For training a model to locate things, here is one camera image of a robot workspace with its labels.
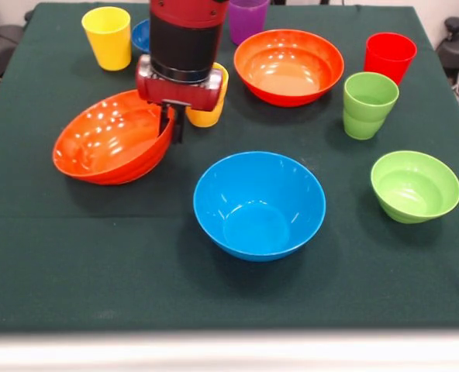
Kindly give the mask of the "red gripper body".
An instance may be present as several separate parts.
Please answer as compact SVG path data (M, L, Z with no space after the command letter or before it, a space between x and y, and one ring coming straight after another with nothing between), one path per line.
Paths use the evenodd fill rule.
M136 66L136 88L139 96L151 103L171 103L212 111L222 89L222 71L213 68L205 80L196 84L169 81L153 69L150 55L143 54Z

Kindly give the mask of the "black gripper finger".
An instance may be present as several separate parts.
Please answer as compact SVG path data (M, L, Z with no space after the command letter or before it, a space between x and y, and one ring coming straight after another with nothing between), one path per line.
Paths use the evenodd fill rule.
M160 105L160 121L159 121L159 136L161 136L165 129L167 128L168 123L170 122L170 105L161 104Z
M182 143L185 125L185 107L175 107L173 144Z

